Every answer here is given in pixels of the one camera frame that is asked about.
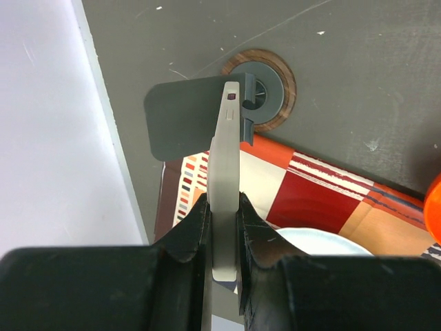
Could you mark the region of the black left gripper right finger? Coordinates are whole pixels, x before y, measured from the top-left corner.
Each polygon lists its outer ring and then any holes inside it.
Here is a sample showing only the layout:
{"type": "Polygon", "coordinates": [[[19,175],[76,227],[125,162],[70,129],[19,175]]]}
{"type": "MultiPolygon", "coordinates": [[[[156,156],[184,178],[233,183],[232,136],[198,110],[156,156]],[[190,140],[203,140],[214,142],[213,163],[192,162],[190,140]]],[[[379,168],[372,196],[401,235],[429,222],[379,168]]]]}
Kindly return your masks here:
{"type": "Polygon", "coordinates": [[[310,256],[239,196],[246,330],[439,330],[440,266],[422,257],[310,256]]]}

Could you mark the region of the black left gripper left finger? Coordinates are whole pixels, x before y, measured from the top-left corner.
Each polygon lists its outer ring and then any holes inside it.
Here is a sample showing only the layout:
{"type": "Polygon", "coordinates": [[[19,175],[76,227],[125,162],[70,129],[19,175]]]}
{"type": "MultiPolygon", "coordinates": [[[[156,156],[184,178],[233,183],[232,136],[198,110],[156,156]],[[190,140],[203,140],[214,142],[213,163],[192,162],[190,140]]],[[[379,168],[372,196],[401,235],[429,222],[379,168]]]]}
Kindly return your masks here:
{"type": "Polygon", "coordinates": [[[206,195],[153,245],[10,251],[1,329],[208,330],[206,195]]]}

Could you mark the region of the white-cased smartphone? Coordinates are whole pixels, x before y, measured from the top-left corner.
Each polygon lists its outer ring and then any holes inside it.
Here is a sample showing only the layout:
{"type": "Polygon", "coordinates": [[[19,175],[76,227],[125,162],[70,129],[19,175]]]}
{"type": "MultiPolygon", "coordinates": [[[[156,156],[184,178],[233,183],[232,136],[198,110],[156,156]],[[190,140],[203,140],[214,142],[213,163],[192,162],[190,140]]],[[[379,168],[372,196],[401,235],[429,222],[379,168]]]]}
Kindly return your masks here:
{"type": "Polygon", "coordinates": [[[212,216],[212,270],[216,281],[236,280],[236,213],[240,183],[240,84],[223,88],[209,149],[207,197],[212,216]]]}

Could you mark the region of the grey phone stand wooden base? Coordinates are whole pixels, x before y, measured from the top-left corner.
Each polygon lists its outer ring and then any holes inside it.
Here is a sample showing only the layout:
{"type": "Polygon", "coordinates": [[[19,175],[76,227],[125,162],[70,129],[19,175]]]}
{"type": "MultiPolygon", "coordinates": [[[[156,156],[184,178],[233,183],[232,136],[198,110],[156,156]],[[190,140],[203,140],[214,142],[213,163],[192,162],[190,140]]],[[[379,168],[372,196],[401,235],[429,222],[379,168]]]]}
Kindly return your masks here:
{"type": "Polygon", "coordinates": [[[209,150],[221,97],[228,82],[238,83],[240,140],[280,126],[297,97],[293,70],[276,53],[248,49],[227,60],[219,75],[160,83],[144,99],[150,150],[159,161],[173,161],[209,150]]]}

